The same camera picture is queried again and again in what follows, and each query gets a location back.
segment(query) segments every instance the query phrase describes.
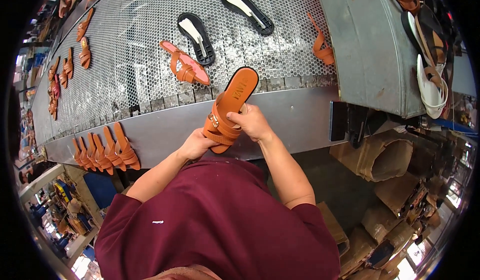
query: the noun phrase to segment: left hand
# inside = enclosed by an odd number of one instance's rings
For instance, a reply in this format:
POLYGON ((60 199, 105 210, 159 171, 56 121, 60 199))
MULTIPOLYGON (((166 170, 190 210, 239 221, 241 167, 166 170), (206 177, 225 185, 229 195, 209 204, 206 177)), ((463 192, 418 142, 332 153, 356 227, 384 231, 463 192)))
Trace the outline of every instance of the left hand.
POLYGON ((207 139, 203 134, 203 128, 195 129, 180 149, 177 150, 180 157, 186 160, 195 160, 202 157, 209 147, 217 146, 218 143, 207 139))

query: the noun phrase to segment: worker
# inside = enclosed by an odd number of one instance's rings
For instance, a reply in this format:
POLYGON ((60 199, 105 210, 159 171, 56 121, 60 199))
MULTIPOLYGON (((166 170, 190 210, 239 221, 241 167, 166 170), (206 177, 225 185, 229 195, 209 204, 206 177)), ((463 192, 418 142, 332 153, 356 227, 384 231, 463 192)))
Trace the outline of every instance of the worker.
POLYGON ((213 157, 184 167, 216 145, 196 129, 113 199, 94 246, 102 277, 338 278, 337 245, 298 163, 258 107, 227 118, 258 142, 282 203, 251 163, 213 157))

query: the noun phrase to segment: floor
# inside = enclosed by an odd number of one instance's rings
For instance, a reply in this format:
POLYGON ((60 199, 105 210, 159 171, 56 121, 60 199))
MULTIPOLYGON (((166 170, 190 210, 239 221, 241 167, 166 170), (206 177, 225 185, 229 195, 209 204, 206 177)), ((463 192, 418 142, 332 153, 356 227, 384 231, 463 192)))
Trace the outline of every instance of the floor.
MULTIPOLYGON (((307 175, 315 192, 316 202, 324 201, 327 204, 347 235, 361 222, 367 208, 378 201, 374 193, 375 183, 366 181, 347 169, 330 156, 329 148, 293 154, 293 158, 307 175)), ((268 171, 265 160, 255 160, 252 163, 268 171)), ((125 173, 119 171, 118 175, 127 187, 130 181, 135 181, 146 171, 147 169, 128 169, 125 173)), ((267 185, 278 200, 271 177, 268 178, 267 185)))

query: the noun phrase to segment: sandal buckle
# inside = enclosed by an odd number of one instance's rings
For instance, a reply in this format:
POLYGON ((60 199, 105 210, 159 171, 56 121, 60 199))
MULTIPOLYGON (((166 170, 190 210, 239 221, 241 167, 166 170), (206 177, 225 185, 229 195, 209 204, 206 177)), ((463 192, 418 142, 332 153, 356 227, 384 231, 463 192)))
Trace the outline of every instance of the sandal buckle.
POLYGON ((217 119, 217 116, 210 114, 210 121, 212 121, 213 127, 217 128, 219 125, 219 120, 217 119))

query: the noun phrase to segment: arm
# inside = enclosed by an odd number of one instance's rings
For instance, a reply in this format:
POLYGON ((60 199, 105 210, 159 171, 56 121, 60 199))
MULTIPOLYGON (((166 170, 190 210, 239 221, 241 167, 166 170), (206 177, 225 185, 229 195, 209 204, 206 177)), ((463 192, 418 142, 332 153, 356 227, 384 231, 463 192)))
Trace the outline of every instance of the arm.
POLYGON ((283 204, 292 209, 303 203, 315 205, 314 190, 302 168, 289 154, 257 106, 247 104, 247 114, 228 113, 227 118, 239 124, 260 145, 273 184, 283 204))
POLYGON ((128 190, 127 196, 145 202, 160 193, 177 175, 189 160, 194 160, 217 145, 202 134, 203 129, 195 129, 177 151, 170 154, 161 163, 143 174, 128 190))

